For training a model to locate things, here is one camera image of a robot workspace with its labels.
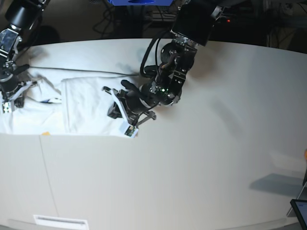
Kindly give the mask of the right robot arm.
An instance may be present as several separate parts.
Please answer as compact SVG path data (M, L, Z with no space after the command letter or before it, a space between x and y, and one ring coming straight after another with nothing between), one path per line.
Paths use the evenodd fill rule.
M24 31L33 25L41 25L42 14L48 0L14 0L5 13L9 26L0 32L0 108L11 113L24 106L25 92L35 82L20 76L29 69L28 64L16 65L19 58L18 45L23 41Z

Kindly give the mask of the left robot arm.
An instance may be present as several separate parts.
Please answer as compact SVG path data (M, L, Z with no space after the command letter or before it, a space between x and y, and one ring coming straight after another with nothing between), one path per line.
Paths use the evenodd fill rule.
M147 82L140 87L122 80L123 90L114 93L107 115L123 118L136 124L142 115L154 118L157 106L172 106L179 102L188 71L193 67L197 45L206 46L212 29L224 7L215 0L187 0L180 7L170 30L154 36L143 56L140 75Z

